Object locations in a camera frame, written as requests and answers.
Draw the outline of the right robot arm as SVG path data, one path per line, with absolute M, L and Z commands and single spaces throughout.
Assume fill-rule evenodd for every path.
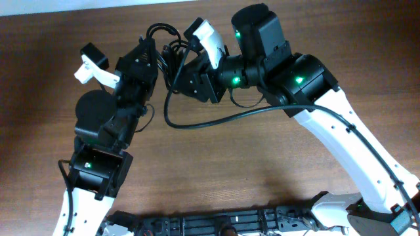
M 256 87 L 267 110 L 281 109 L 329 150 L 358 191 L 323 191 L 306 206 L 278 209 L 278 227 L 296 220 L 312 231 L 353 229 L 360 235 L 417 235 L 419 179 L 401 166 L 353 110 L 326 66 L 294 53 L 278 16 L 259 3 L 231 19 L 240 54 L 232 56 L 216 29 L 202 18 L 184 32 L 186 48 L 170 91 L 202 102 L 220 102 L 225 92 Z

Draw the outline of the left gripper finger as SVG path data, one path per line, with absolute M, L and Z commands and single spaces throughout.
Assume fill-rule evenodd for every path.
M 143 46 L 142 54 L 136 59 L 140 63 L 143 79 L 138 79 L 148 86 L 154 86 L 158 77 L 156 45 L 153 39 L 145 39 L 140 36 L 138 44 Z
M 133 50 L 128 52 L 125 56 L 120 57 L 115 67 L 115 74 L 117 76 L 134 77 L 136 79 L 143 79 L 144 75 L 141 71 L 141 66 L 136 59 L 142 54 L 143 46 L 138 44 Z

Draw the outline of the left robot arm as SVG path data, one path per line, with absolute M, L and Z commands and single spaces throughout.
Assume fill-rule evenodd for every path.
M 96 235 L 127 177 L 133 156 L 127 153 L 138 121 L 158 78 L 156 44 L 151 37 L 117 61 L 110 73 L 108 58 L 92 43 L 81 50 L 75 78 L 96 79 L 101 88 L 86 92 L 75 107 L 74 153 L 58 162 L 65 181 L 62 208 L 54 235 Z

